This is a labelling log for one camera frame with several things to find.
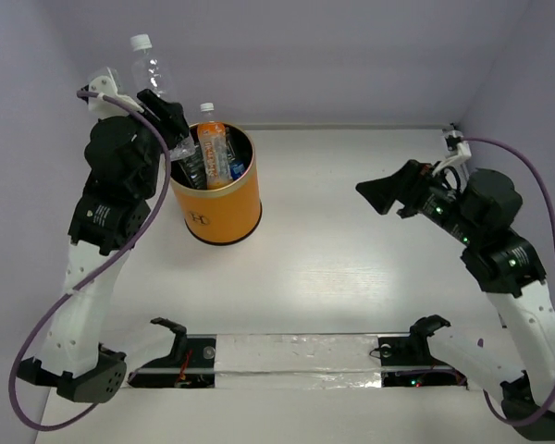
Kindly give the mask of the clear unlabelled bottle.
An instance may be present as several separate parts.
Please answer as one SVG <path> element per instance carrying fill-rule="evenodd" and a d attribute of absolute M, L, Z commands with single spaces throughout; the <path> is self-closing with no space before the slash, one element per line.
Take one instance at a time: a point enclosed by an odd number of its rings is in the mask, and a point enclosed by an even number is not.
<path fill-rule="evenodd" d="M 167 63 L 154 51 L 149 35 L 144 33 L 134 35 L 129 41 L 134 57 L 131 73 L 137 92 L 152 90 L 167 102 L 179 102 Z M 194 151 L 195 144 L 190 133 L 188 139 L 169 149 L 170 159 L 179 161 L 192 155 Z"/>

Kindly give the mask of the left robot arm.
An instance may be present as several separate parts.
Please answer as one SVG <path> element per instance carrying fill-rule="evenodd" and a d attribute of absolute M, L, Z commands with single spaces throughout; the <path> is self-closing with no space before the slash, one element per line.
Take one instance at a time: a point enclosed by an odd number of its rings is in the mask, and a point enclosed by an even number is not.
<path fill-rule="evenodd" d="M 126 355 L 100 342 L 118 274 L 160 207 L 160 162 L 190 134 L 183 107 L 145 89 L 136 102 L 82 91 L 90 105 L 112 105 L 92 127 L 84 158 L 90 174 L 68 229 L 66 300 L 49 315 L 43 346 L 16 375 L 77 403 L 105 403 L 127 372 Z"/>

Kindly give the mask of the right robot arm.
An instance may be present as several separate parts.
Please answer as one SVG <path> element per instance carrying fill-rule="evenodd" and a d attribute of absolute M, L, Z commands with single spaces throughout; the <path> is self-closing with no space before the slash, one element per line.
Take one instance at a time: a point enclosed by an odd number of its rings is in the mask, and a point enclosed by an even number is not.
<path fill-rule="evenodd" d="M 498 311 L 524 365 L 501 362 L 438 314 L 418 319 L 405 337 L 382 339 L 380 362 L 452 366 L 499 403 L 523 438 L 555 441 L 555 312 L 537 251 L 511 227 L 523 204 L 512 180 L 479 169 L 453 189 L 442 168 L 410 160 L 356 190 L 379 214 L 400 203 L 400 217 L 422 215 L 461 243 L 466 270 Z"/>

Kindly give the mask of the orange label bottle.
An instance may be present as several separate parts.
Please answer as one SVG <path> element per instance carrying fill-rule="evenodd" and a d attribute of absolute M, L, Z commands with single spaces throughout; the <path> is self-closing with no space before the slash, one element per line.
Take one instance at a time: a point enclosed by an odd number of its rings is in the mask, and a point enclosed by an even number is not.
<path fill-rule="evenodd" d="M 232 182 L 226 143 L 226 127 L 215 117 L 213 103 L 200 104 L 202 121 L 197 127 L 198 140 L 208 190 L 228 186 Z"/>

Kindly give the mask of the orange cylindrical bin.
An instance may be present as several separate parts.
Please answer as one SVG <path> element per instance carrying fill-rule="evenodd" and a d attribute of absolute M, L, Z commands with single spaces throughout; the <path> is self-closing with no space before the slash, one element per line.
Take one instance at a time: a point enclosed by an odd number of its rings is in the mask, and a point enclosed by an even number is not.
<path fill-rule="evenodd" d="M 259 225 L 263 206 L 259 194 L 256 151 L 243 129 L 226 123 L 231 145 L 247 169 L 227 187 L 197 190 L 189 186 L 184 169 L 171 164 L 170 187 L 190 233 L 211 245 L 230 245 L 246 239 Z"/>

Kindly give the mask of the silver taped front rail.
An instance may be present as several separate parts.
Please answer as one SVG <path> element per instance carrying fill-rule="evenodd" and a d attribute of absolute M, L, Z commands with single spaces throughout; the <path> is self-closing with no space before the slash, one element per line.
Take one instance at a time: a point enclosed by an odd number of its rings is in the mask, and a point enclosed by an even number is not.
<path fill-rule="evenodd" d="M 382 364 L 376 334 L 191 335 L 178 351 L 159 342 L 129 358 L 135 389 L 382 389 L 467 387 L 445 364 Z"/>

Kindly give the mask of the blue label bottle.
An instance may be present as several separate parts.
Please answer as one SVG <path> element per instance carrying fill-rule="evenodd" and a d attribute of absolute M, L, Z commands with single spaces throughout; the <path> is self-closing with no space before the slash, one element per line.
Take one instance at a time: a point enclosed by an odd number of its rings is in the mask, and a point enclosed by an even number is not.
<path fill-rule="evenodd" d="M 240 160 L 233 160 L 229 164 L 233 180 L 238 180 L 246 171 L 245 165 Z"/>

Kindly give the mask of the green yellow label bottle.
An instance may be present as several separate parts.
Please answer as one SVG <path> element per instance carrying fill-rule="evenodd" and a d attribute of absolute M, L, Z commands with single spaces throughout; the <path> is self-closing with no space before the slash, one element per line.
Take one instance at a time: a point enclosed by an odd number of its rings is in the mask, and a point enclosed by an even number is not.
<path fill-rule="evenodd" d="M 195 190 L 207 189 L 204 159 L 199 144 L 195 145 L 195 151 L 192 155 L 180 159 L 178 163 L 184 176 L 183 184 L 186 187 Z"/>

